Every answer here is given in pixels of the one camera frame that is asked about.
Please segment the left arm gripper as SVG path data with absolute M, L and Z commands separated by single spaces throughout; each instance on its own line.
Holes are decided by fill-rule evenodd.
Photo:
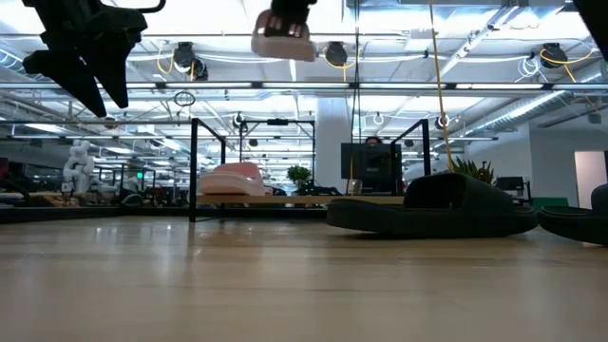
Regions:
M 106 110 L 96 80 L 119 108 L 128 107 L 126 59 L 147 29 L 147 8 L 133 9 L 104 4 L 101 0 L 22 0 L 35 9 L 49 49 L 85 52 L 86 64 L 73 51 L 36 50 L 23 66 L 67 91 L 96 117 Z

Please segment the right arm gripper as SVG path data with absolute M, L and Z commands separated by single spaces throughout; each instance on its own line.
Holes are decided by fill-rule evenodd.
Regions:
M 285 36 L 302 38 L 305 34 L 305 22 L 308 19 L 311 6 L 317 0 L 272 0 L 271 11 L 274 15 L 286 19 L 289 23 L 286 30 L 282 20 L 269 20 L 264 28 L 266 37 Z

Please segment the pink slide sandal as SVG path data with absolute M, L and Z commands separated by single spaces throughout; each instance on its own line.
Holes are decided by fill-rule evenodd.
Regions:
M 305 24 L 305 34 L 302 38 L 279 36 L 266 37 L 264 28 L 269 20 L 282 20 L 284 28 L 289 23 L 272 13 L 270 9 L 264 10 L 256 19 L 255 28 L 251 35 L 251 50 L 260 57 L 313 62 L 315 47 L 310 39 L 308 25 Z
M 263 178 L 258 166 L 251 162 L 225 163 L 199 177 L 202 195 L 264 196 Z

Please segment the black slide sandal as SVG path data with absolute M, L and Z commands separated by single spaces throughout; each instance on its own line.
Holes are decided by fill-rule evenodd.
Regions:
M 538 223 L 563 238 L 608 246 L 608 183 L 592 191 L 591 206 L 544 206 L 537 214 Z
M 404 238 L 437 239 L 503 238 L 538 226 L 532 208 L 517 206 L 505 191 L 458 173 L 413 180 L 399 206 L 336 199 L 328 205 L 327 223 Z

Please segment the black metal wood-board shelf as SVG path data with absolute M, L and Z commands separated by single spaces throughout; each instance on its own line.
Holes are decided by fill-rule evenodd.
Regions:
M 187 209 L 188 221 L 191 225 L 195 225 L 198 217 L 198 205 L 197 205 L 197 176 L 199 172 L 198 167 L 198 133 L 199 127 L 203 127 L 208 131 L 213 138 L 220 142 L 220 163 L 226 162 L 226 147 L 227 141 L 217 131 L 211 128 L 208 124 L 204 123 L 201 119 L 194 118 L 189 121 L 190 123 L 190 153 L 189 153 L 189 204 Z M 313 136 L 311 140 L 313 142 L 313 164 L 315 164 L 315 121 L 301 121 L 301 120 L 287 120 L 287 119 L 271 119 L 266 121 L 252 121 L 252 124 L 268 124 L 268 125 L 288 125 L 288 124 L 309 124 L 312 127 Z M 401 133 L 399 136 L 394 138 L 390 143 L 398 144 L 404 138 L 414 140 L 411 133 L 417 128 L 421 129 L 422 136 L 420 140 L 423 143 L 423 162 L 424 162 L 424 173 L 429 175 L 430 171 L 430 134 L 429 134 L 429 123 L 428 119 L 421 119 L 413 124 L 409 129 Z

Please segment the white robot figure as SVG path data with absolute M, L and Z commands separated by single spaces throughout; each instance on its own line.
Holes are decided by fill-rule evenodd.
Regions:
M 89 190 L 94 160 L 88 155 L 90 142 L 76 140 L 68 150 L 68 160 L 63 168 L 61 191 L 64 194 L 85 193 Z

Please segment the small green bushy plant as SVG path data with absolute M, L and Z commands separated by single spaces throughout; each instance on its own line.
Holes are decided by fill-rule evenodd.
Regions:
M 310 182 L 312 179 L 312 172 L 306 167 L 294 165 L 287 170 L 287 177 L 298 189 L 300 189 Z

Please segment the black computer monitor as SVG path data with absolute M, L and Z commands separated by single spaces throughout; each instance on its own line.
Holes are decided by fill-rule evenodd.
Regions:
M 340 160 L 344 180 L 392 180 L 402 175 L 400 144 L 342 143 Z

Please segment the potted aloe plant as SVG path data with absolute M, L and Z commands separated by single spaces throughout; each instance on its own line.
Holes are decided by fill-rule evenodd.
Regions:
M 495 184 L 494 169 L 489 161 L 483 161 L 482 164 L 478 166 L 474 161 L 456 158 L 456 160 L 451 163 L 454 173 L 463 174 L 490 185 Z

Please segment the green box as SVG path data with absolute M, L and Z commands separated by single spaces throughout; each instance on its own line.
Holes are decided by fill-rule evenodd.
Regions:
M 568 202 L 568 198 L 554 198 L 554 197 L 533 198 L 532 206 L 535 211 L 540 211 L 543 207 L 552 207 L 552 206 L 568 207 L 569 202 Z

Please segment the black background rig frame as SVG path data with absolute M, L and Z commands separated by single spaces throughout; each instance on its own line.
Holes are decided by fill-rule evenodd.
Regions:
M 237 141 L 238 160 L 256 164 L 267 185 L 298 188 L 315 181 L 315 121 L 243 119 Z

